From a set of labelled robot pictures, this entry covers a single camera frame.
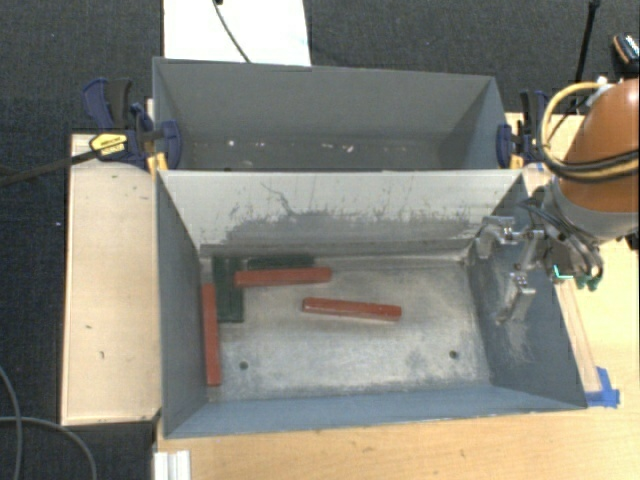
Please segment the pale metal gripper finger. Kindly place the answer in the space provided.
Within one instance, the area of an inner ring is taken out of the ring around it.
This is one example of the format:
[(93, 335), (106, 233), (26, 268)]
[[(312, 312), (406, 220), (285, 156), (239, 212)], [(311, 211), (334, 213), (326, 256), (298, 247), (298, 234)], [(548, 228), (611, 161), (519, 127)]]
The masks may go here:
[(480, 230), (474, 239), (475, 251), (480, 259), (488, 259), (497, 246), (511, 244), (515, 218), (511, 216), (487, 216), (482, 219)]
[(535, 296), (536, 289), (529, 285), (526, 273), (510, 273), (503, 294), (503, 304), (495, 316), (496, 323), (524, 321)]

